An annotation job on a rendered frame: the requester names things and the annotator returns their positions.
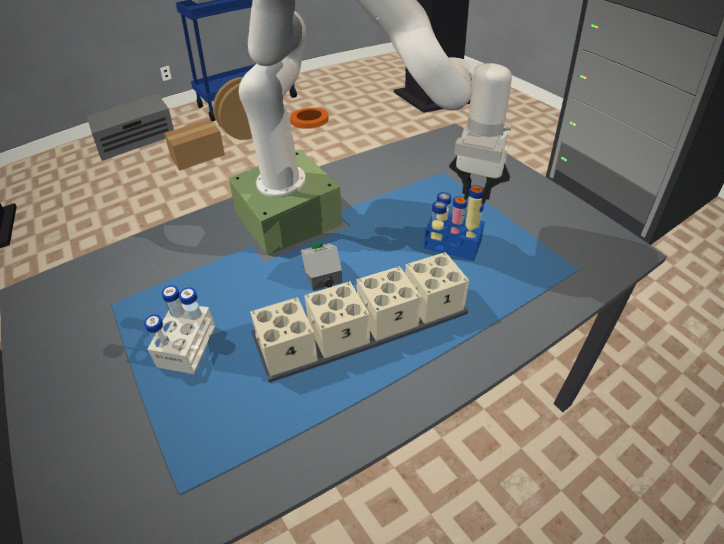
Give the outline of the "blue tube rack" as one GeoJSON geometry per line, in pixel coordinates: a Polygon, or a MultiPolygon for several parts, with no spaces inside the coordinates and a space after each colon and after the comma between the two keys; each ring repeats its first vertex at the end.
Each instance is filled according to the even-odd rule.
{"type": "Polygon", "coordinates": [[[448,255],[452,255],[455,257],[474,261],[476,254],[478,252],[478,249],[479,249],[479,246],[477,246],[477,244],[479,243],[478,240],[480,240],[479,239],[480,235],[481,235],[481,240],[482,240],[485,222],[480,221],[479,228],[476,228],[473,231],[471,231],[476,234],[476,237],[470,238],[470,237],[466,237],[466,232],[469,230],[465,226],[465,221],[466,221],[466,217],[464,217],[463,224],[459,224],[459,225],[454,224],[452,222],[452,214],[449,213],[448,219],[444,221],[444,228],[441,230],[436,230],[431,227],[431,225],[432,225],[432,223],[431,223],[432,217],[431,217],[431,219],[425,229],[424,248],[428,249],[428,250],[440,252],[440,253],[446,252],[448,255]],[[457,234],[449,233],[451,231],[451,227],[458,228],[460,232],[457,234]],[[430,232],[442,234],[441,241],[430,238],[431,237],[430,232]],[[468,241],[470,241],[470,242],[468,242],[468,241]],[[449,242],[449,243],[447,243],[447,242],[449,242]],[[472,244],[472,242],[474,242],[474,243],[472,244]],[[453,243],[453,244],[451,244],[451,243],[453,243]],[[457,244],[457,245],[455,245],[455,244],[457,244]]]}

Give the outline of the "beige tube rack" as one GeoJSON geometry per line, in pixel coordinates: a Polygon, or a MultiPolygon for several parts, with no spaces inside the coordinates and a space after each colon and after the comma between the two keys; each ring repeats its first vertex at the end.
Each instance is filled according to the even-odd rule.
{"type": "Polygon", "coordinates": [[[183,316],[178,318],[172,317],[168,311],[163,320],[163,327],[171,322],[166,332],[170,340],[168,345],[163,348],[159,348],[156,347],[154,341],[152,340],[147,349],[157,368],[189,374],[195,373],[210,337],[216,327],[210,310],[206,307],[199,307],[202,315],[197,320],[189,320],[185,307],[185,313],[183,316]],[[203,330],[199,330],[203,321],[205,321],[206,324],[203,330]],[[175,327],[175,323],[177,323],[177,327],[175,327]],[[193,329],[191,325],[194,325],[195,329],[193,329]],[[184,326],[186,326],[186,328],[183,328],[184,326]],[[186,340],[186,342],[183,340],[186,340]]]}

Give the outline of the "tube with blue cap and grey dot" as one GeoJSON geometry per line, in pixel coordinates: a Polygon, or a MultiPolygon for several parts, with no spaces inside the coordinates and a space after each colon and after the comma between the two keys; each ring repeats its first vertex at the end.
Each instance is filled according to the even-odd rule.
{"type": "MultiPolygon", "coordinates": [[[[441,230],[444,227],[445,213],[447,211],[447,204],[442,201],[436,201],[432,205],[432,225],[431,227],[436,230],[441,230]]],[[[432,239],[441,240],[442,234],[431,232],[432,239]]]]}

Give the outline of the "blue bench mat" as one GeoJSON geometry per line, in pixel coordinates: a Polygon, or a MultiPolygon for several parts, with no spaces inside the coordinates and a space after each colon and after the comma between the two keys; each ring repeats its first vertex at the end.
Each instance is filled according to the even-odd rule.
{"type": "Polygon", "coordinates": [[[437,195],[462,196],[440,173],[341,210],[351,227],[263,262],[252,246],[112,304],[141,397],[179,495],[259,456],[391,385],[511,314],[578,269],[484,204],[475,260],[448,255],[469,280],[468,314],[269,382],[250,311],[313,290],[301,250],[337,247],[342,283],[432,257],[425,228],[437,195]],[[157,368],[144,321],[168,308],[162,290],[192,287],[215,329],[194,374],[157,368]]]}

